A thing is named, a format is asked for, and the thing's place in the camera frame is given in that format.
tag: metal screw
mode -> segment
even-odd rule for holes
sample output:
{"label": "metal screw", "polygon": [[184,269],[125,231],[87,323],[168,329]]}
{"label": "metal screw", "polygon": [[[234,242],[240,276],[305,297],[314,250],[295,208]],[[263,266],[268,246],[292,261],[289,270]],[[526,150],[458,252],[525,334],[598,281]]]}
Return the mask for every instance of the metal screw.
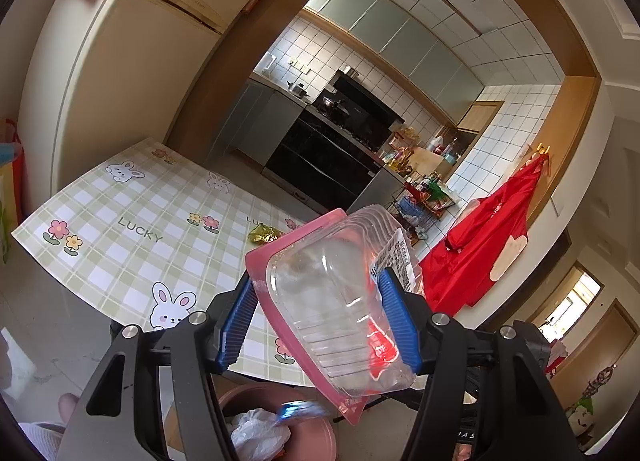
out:
{"label": "metal screw", "polygon": [[204,311],[196,311],[189,315],[189,322],[191,322],[194,326],[198,324],[202,324],[207,319],[207,314]]}
{"label": "metal screw", "polygon": [[450,319],[449,316],[444,313],[435,313],[431,317],[431,321],[436,324],[436,326],[446,326],[449,323]]}
{"label": "metal screw", "polygon": [[516,337],[516,330],[511,326],[502,326],[500,328],[500,336],[507,340],[511,340]]}
{"label": "metal screw", "polygon": [[122,336],[124,336],[125,338],[133,338],[135,335],[138,334],[138,327],[137,326],[127,326],[122,330]]}

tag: kitchen floor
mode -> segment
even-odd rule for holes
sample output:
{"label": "kitchen floor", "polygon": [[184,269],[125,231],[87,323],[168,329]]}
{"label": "kitchen floor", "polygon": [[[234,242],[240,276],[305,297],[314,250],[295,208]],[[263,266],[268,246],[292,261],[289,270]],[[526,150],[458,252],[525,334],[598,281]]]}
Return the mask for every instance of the kitchen floor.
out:
{"label": "kitchen floor", "polygon": [[[239,187],[308,221],[316,213],[247,165],[225,155],[212,169]],[[0,391],[22,422],[59,422],[58,398],[80,394],[110,345],[110,320],[46,273],[19,245],[0,262]],[[163,411],[173,399],[171,372],[161,368]],[[369,409],[357,427],[337,430],[342,461],[398,459],[415,412],[389,400]],[[393,438],[380,443],[380,437]],[[184,456],[170,452],[172,459]]]}

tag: refrigerator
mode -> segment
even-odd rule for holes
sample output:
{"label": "refrigerator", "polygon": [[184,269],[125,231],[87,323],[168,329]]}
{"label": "refrigerator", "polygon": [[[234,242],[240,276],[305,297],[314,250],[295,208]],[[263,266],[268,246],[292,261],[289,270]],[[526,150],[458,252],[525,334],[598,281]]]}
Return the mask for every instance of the refrigerator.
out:
{"label": "refrigerator", "polygon": [[247,1],[56,0],[18,116],[27,211],[133,143],[162,142]]}

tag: cartoon rabbit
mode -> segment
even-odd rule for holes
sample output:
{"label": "cartoon rabbit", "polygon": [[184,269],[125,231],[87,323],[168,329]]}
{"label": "cartoon rabbit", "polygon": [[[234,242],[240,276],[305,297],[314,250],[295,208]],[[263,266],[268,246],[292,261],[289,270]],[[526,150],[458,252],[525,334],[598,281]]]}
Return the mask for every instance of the cartoon rabbit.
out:
{"label": "cartoon rabbit", "polygon": [[122,165],[109,165],[105,170],[113,176],[113,180],[118,183],[126,183],[132,177],[144,177],[138,170],[131,170],[133,161],[125,161]]}
{"label": "cartoon rabbit", "polygon": [[216,190],[220,190],[221,192],[229,193],[229,180],[225,177],[214,174],[213,172],[209,172],[207,185],[211,188],[215,188]]}
{"label": "cartoon rabbit", "polygon": [[156,282],[153,288],[156,306],[149,317],[154,331],[159,329],[171,329],[178,325],[183,318],[189,316],[189,310],[195,306],[196,296],[190,291],[180,293],[175,298],[171,298],[168,288],[162,282]]}

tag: blue gripper pad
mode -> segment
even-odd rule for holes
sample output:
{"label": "blue gripper pad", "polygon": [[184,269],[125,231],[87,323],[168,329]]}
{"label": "blue gripper pad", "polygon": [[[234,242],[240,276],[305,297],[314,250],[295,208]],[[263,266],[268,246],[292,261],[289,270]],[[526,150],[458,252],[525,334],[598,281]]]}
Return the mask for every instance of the blue gripper pad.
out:
{"label": "blue gripper pad", "polygon": [[236,300],[220,333],[220,349],[216,356],[216,363],[222,371],[238,361],[242,342],[258,305],[254,285],[247,274],[242,278],[241,285],[238,285],[236,291],[239,291],[236,294]]}
{"label": "blue gripper pad", "polygon": [[404,290],[402,290],[398,278],[390,267],[380,272],[378,289],[380,290],[380,295],[382,295],[382,307],[394,334],[402,361],[417,374],[422,366],[418,330],[407,307],[404,305],[404,300],[402,299]]}

